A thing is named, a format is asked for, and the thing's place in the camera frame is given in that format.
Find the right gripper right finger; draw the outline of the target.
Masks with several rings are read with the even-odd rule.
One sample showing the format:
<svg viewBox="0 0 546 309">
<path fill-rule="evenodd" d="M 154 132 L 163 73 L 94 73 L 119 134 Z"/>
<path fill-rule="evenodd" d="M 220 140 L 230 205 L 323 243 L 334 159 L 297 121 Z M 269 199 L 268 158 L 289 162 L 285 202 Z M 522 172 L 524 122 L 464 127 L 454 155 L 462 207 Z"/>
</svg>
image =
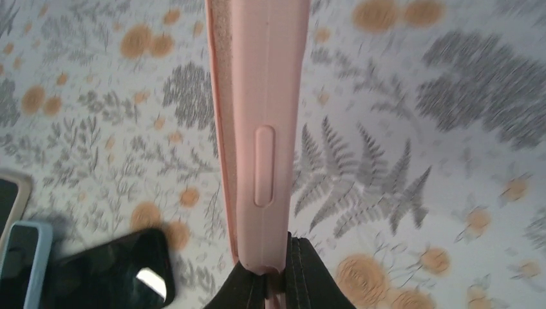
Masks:
<svg viewBox="0 0 546 309">
<path fill-rule="evenodd" d="M 285 266 L 287 308 L 355 309 L 311 242 L 288 234 Z"/>
</svg>

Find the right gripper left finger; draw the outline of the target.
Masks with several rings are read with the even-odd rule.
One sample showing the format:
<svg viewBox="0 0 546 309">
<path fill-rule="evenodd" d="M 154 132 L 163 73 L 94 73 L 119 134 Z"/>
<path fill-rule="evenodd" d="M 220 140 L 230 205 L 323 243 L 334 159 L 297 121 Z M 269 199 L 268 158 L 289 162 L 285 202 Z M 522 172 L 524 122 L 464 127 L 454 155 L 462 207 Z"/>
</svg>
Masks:
<svg viewBox="0 0 546 309">
<path fill-rule="evenodd" d="M 204 309 L 264 309 L 266 275 L 257 275 L 237 262 Z"/>
</svg>

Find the pink phone case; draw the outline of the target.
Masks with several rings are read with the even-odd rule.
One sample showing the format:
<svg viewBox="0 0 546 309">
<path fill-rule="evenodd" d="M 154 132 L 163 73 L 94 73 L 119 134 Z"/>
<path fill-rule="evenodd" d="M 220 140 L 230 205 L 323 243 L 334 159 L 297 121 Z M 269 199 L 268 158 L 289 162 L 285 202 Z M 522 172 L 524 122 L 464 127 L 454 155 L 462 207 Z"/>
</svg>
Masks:
<svg viewBox="0 0 546 309">
<path fill-rule="evenodd" d="M 207 1 L 218 156 L 233 260 L 285 269 L 309 1 Z"/>
</svg>

